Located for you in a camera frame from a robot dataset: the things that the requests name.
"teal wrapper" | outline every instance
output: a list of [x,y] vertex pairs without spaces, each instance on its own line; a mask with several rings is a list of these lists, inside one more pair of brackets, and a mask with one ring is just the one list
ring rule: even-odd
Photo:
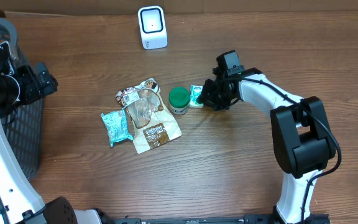
[[197,98],[201,95],[203,86],[190,86],[190,108],[202,108],[204,104],[197,103]]
[[101,117],[107,128],[111,147],[113,147],[115,142],[121,142],[125,139],[134,140],[134,137],[128,132],[127,117],[124,108],[106,115],[101,114]]

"plastic bag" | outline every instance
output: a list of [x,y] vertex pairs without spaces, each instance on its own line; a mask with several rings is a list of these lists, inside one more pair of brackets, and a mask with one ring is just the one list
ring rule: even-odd
[[181,136],[178,123],[163,104],[160,88],[153,78],[119,91],[116,99],[134,124],[137,153],[159,147]]
[[113,147],[115,142],[120,142],[125,139],[134,139],[128,132],[128,123],[124,108],[106,115],[101,114],[101,117],[107,128],[111,147]]
[[201,95],[203,86],[190,86],[190,108],[202,108],[204,104],[197,103],[197,98]]

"green lid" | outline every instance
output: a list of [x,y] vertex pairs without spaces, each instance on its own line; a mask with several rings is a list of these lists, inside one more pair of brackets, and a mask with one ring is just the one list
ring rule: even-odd
[[183,87],[175,87],[169,93],[169,103],[174,108],[184,108],[189,102],[189,91]]

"wood grain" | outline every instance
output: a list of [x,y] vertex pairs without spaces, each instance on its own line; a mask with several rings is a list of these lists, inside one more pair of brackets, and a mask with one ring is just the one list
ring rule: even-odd
[[165,102],[175,86],[202,85],[215,58],[235,49],[282,88],[323,100],[343,162],[318,180],[311,210],[358,223],[358,11],[167,15],[168,47],[152,51],[141,46],[136,16],[12,22],[30,61],[44,61],[60,84],[46,99],[41,166],[31,180],[46,202],[64,195],[76,209],[112,217],[270,213],[282,171],[270,121],[252,105],[175,116],[183,136],[143,154],[131,142],[110,148],[100,118],[119,109],[118,90],[150,77]]

